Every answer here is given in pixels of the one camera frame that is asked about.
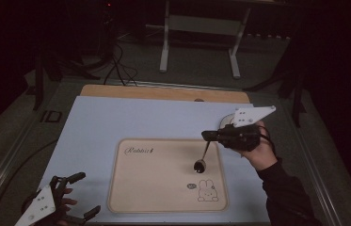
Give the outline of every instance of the hand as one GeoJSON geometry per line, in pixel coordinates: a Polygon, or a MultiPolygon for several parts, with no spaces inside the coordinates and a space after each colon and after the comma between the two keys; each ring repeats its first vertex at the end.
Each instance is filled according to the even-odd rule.
{"type": "MultiPolygon", "coordinates": [[[[64,194],[70,194],[72,193],[72,188],[65,188],[64,189],[64,194]]],[[[70,211],[71,208],[68,206],[68,205],[75,205],[77,204],[78,201],[76,200],[72,200],[72,199],[69,199],[69,198],[63,198],[61,199],[61,206],[64,207],[64,209],[66,211],[70,211]]],[[[62,225],[62,226],[68,226],[69,223],[65,220],[59,220],[57,223],[57,225],[62,225]]]]}
{"type": "MultiPolygon", "coordinates": [[[[257,121],[257,125],[264,127],[262,121],[257,121]]],[[[262,135],[267,136],[266,130],[260,127],[262,135]]],[[[261,138],[260,145],[251,152],[234,150],[244,156],[251,164],[255,170],[265,170],[270,166],[278,162],[278,159],[275,157],[274,152],[272,151],[271,144],[268,140],[261,138]]]]}

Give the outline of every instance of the black sleeve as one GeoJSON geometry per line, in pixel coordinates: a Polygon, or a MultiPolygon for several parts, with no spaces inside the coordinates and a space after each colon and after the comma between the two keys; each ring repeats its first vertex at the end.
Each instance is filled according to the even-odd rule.
{"type": "Polygon", "coordinates": [[[310,197],[296,177],[289,176],[281,166],[281,159],[273,166],[258,171],[266,192],[266,209],[271,224],[322,225],[313,215],[310,197]]]}

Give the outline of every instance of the white bracket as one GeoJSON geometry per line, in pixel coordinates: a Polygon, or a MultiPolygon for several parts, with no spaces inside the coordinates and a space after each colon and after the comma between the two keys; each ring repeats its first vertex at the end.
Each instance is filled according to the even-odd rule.
{"type": "Polygon", "coordinates": [[[237,108],[234,112],[233,126],[241,127],[251,125],[267,115],[274,112],[276,108],[272,106],[237,108]]]}
{"type": "Polygon", "coordinates": [[[40,194],[31,202],[15,226],[28,226],[46,216],[53,214],[56,210],[55,201],[53,199],[52,189],[45,186],[40,194]]]}

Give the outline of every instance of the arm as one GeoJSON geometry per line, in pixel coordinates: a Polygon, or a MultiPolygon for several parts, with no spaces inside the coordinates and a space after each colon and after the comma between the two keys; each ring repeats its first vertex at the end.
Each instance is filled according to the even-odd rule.
{"type": "MultiPolygon", "coordinates": [[[[264,127],[262,121],[257,124],[264,127]]],[[[265,129],[261,133],[267,136],[265,129]]],[[[301,182],[289,176],[275,157],[270,143],[261,139],[260,145],[251,152],[237,151],[257,170],[263,180],[267,195],[266,209],[272,225],[322,225],[312,211],[310,197],[301,182]]]]}

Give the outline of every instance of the spoon handle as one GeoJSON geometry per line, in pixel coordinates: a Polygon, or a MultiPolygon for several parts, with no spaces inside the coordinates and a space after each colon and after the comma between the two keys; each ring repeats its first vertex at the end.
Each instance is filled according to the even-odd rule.
{"type": "Polygon", "coordinates": [[[202,159],[201,159],[201,160],[204,159],[205,154],[207,153],[207,150],[208,150],[208,146],[210,145],[210,142],[211,142],[211,141],[207,141],[207,144],[205,145],[204,155],[202,156],[202,159]]]}

